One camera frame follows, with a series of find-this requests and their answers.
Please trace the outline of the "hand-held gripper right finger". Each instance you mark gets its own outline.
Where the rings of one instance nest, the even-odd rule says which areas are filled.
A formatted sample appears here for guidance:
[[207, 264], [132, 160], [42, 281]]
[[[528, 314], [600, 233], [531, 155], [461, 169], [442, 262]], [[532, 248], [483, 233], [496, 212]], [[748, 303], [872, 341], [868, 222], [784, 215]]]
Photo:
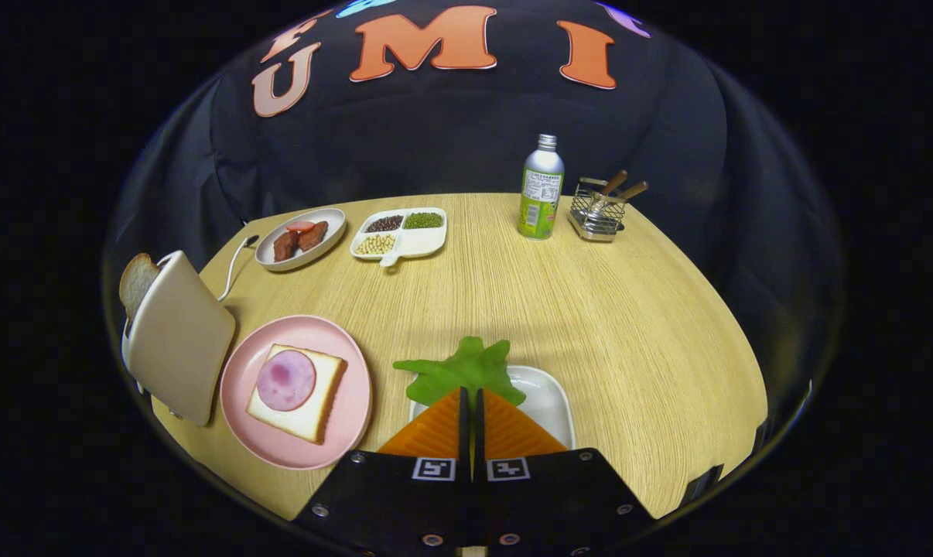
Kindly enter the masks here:
[[489, 555], [612, 555], [646, 535], [655, 518], [594, 448], [544, 454], [513, 445], [491, 457], [505, 434], [504, 398], [477, 392], [473, 543]]

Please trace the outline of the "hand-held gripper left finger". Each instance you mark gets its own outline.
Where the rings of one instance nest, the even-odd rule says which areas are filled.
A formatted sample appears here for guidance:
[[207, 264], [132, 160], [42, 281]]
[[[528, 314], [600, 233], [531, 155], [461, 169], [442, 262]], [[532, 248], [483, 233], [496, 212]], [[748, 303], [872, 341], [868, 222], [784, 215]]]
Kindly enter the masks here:
[[471, 483], [470, 405], [451, 391], [414, 424], [443, 417], [449, 457], [352, 450], [343, 455], [292, 523], [338, 546], [340, 554], [453, 554]]

